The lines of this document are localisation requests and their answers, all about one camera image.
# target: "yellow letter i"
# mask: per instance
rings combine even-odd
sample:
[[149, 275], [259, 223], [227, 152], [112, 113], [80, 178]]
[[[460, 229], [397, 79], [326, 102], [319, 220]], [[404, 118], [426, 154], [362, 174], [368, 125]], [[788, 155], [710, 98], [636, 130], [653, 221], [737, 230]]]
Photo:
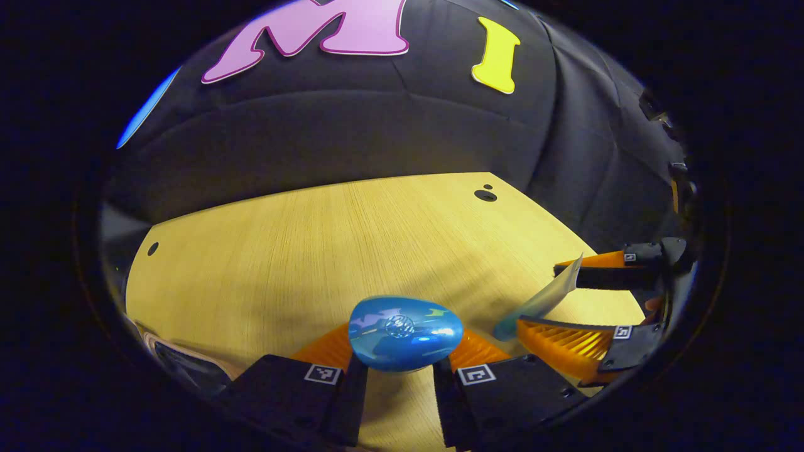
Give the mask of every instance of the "yellow letter i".
[[483, 61], [472, 66], [472, 78], [500, 92], [514, 92], [511, 69], [514, 67], [514, 46], [519, 38], [502, 25], [485, 17], [478, 17], [486, 28], [486, 51]]

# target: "wooden table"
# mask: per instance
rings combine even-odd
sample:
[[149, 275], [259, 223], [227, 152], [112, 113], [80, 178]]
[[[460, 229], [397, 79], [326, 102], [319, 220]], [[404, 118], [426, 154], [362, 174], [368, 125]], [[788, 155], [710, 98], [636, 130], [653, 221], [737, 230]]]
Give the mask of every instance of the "wooden table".
[[[496, 201], [474, 195], [485, 184]], [[516, 341], [491, 338], [494, 324], [547, 285], [556, 262], [581, 252], [594, 254], [490, 173], [364, 180], [153, 226], [132, 265], [126, 304], [146, 330], [242, 368], [268, 353], [292, 355], [379, 294], [440, 303], [519, 355]], [[644, 316], [626, 291], [576, 290], [548, 318], [614, 325]], [[360, 442], [444, 450], [432, 373], [371, 371]]]

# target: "foam letter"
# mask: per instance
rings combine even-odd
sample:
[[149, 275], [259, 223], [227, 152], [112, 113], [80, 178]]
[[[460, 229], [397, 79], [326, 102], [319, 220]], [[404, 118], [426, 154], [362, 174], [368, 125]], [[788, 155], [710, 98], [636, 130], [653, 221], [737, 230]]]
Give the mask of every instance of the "foam letter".
[[350, 55], [401, 55], [409, 47], [400, 36], [404, 3], [405, 0], [334, 0], [319, 5], [313, 0], [296, 0], [246, 25], [201, 82], [215, 83], [259, 63], [265, 53], [255, 46], [263, 30], [279, 53], [293, 56], [338, 16], [342, 16], [338, 30], [321, 42], [321, 50]]
[[485, 17], [478, 17], [486, 28], [486, 51], [480, 64], [472, 66], [472, 78], [500, 92], [514, 92], [511, 69], [514, 67], [514, 47], [519, 38], [502, 25]]

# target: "black cloth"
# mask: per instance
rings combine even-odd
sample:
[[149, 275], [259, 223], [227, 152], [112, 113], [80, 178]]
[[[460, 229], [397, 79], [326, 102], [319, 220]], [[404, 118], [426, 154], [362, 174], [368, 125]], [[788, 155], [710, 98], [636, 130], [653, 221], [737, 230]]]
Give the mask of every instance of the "black cloth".
[[[472, 79], [479, 16], [522, 42], [511, 95]], [[501, 2], [408, 1], [410, 50], [378, 57], [318, 49], [337, 26], [291, 58], [264, 33], [260, 63], [209, 85], [242, 25], [196, 52], [118, 151], [112, 203], [155, 224], [327, 183], [491, 171], [598, 252], [674, 226], [665, 165], [680, 148], [639, 110], [638, 81], [572, 31]]]

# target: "pink letter m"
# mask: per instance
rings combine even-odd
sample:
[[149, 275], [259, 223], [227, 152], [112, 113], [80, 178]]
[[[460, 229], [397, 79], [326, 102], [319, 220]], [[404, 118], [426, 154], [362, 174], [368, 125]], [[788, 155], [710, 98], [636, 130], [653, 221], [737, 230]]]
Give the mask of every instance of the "pink letter m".
[[201, 78], [215, 83], [245, 71], [262, 60], [255, 48], [263, 30], [284, 56], [293, 56], [315, 35], [342, 15], [338, 30], [321, 42], [321, 50], [348, 55], [401, 55], [408, 41], [400, 36], [405, 0], [333, 0], [319, 5], [314, 0], [296, 0], [252, 20], [229, 43], [224, 54]]

